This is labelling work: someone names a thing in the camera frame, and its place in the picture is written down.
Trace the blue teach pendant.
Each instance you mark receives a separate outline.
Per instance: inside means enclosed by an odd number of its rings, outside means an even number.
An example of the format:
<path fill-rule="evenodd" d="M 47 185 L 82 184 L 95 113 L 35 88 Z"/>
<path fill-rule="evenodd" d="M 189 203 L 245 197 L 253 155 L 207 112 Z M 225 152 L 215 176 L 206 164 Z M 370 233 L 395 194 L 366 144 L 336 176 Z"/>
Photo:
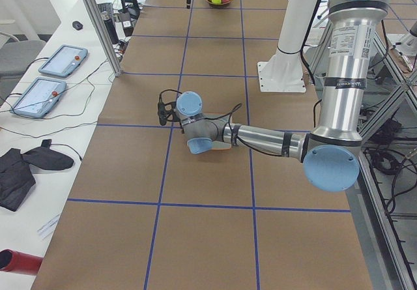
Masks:
<path fill-rule="evenodd" d="M 47 76 L 66 78 L 78 69 L 87 55 L 86 48 L 63 44 L 38 69 L 38 72 Z"/>
<path fill-rule="evenodd" d="M 66 86 L 65 81 L 38 77 L 12 105 L 10 112 L 22 117 L 42 118 L 56 105 Z"/>

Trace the aluminium frame post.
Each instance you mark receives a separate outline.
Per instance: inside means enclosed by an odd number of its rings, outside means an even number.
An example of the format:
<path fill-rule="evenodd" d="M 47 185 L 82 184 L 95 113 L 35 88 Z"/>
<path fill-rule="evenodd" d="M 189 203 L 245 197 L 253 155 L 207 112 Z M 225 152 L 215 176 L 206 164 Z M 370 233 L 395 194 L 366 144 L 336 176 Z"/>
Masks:
<path fill-rule="evenodd" d="M 96 0 L 82 0 L 86 11 L 90 17 L 91 23 L 96 31 L 98 39 L 101 43 L 102 49 L 106 55 L 106 58 L 110 64 L 110 67 L 115 75 L 119 77 L 121 75 L 121 66 L 118 58 L 115 55 L 113 45 L 111 44 L 110 37 L 108 35 L 106 26 L 101 19 Z"/>

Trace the black computer mouse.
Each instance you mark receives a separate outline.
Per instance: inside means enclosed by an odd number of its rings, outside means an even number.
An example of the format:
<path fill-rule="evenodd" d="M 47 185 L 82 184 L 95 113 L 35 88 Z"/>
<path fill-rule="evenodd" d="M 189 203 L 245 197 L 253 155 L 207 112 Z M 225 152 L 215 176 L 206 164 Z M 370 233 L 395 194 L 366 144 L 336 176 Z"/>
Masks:
<path fill-rule="evenodd" d="M 79 21 L 72 22 L 72 26 L 75 30 L 79 31 L 83 29 L 83 24 Z"/>

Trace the black cloth bundle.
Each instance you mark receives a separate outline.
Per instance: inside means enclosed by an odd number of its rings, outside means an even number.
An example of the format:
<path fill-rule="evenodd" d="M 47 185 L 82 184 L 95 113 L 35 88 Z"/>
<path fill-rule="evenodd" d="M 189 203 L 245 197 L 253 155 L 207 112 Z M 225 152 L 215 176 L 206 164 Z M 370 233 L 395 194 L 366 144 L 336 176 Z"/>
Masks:
<path fill-rule="evenodd" d="M 62 171 L 74 165 L 74 160 L 50 149 L 51 139 L 22 153 L 11 148 L 1 156 L 1 206 L 12 212 L 17 211 L 23 200 L 35 185 L 31 166 L 47 171 Z"/>

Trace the red cylinder tube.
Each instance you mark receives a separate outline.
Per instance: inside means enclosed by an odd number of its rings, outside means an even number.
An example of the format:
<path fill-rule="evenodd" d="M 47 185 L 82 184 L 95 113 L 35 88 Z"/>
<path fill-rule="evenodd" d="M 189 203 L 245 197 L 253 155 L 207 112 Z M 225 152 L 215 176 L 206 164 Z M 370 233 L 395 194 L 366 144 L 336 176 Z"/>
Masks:
<path fill-rule="evenodd" d="M 43 258 L 39 256 L 9 249 L 2 250 L 1 272 L 35 276 L 40 269 L 42 261 Z"/>

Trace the grey square plate orange rim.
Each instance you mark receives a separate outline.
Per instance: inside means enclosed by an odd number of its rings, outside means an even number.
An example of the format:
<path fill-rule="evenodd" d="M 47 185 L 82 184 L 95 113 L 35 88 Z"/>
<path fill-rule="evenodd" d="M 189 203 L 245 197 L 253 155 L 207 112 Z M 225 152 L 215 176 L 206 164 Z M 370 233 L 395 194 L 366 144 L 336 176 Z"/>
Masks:
<path fill-rule="evenodd" d="M 221 120 L 227 121 L 228 117 L 225 116 L 225 113 L 207 113 L 208 118 L 216 118 L 222 116 Z M 225 143 L 223 141 L 213 141 L 212 142 L 212 150 L 213 151 L 225 151 L 231 149 L 230 143 Z"/>

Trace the near blue teach pendant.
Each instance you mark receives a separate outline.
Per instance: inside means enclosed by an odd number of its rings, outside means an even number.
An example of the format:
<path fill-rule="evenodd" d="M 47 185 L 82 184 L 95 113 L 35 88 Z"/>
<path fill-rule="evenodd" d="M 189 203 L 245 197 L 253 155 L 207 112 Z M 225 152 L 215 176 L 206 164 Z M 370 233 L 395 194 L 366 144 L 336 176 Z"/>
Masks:
<path fill-rule="evenodd" d="M 56 105 L 66 86 L 65 81 L 38 77 L 12 105 L 10 112 L 22 117 L 42 118 Z"/>

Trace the black water bottle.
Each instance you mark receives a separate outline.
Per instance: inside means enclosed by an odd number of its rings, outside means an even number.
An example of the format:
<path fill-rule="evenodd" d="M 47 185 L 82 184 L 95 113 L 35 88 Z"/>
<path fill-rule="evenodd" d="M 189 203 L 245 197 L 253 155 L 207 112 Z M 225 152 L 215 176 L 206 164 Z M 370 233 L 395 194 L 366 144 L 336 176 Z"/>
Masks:
<path fill-rule="evenodd" d="M 104 22 L 104 25 L 106 27 L 106 30 L 108 32 L 109 38 L 111 40 L 111 43 L 117 44 L 119 42 L 119 38 L 115 29 L 115 26 L 113 24 L 113 21 L 109 17 L 108 13 L 106 11 L 103 11 L 100 13 L 102 21 Z"/>

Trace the far blue teach pendant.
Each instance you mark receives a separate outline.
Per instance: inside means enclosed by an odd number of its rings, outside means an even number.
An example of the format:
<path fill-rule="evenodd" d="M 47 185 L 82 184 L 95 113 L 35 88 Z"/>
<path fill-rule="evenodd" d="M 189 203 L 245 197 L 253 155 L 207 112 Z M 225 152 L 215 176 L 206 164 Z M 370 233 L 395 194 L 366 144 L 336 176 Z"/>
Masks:
<path fill-rule="evenodd" d="M 66 78 L 78 69 L 87 55 L 86 48 L 63 44 L 38 69 L 38 72 L 47 76 Z"/>

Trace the brown paper table mat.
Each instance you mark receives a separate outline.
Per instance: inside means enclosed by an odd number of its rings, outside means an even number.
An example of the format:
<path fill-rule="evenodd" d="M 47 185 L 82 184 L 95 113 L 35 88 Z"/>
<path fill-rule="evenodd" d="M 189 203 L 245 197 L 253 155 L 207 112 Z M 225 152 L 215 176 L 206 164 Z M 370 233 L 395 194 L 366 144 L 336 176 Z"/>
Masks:
<path fill-rule="evenodd" d="M 160 126 L 161 91 L 207 113 L 303 133 L 315 89 L 263 93 L 287 0 L 147 0 L 34 289 L 371 289 L 343 192 L 312 186 L 292 158 L 245 147 L 193 155 Z"/>

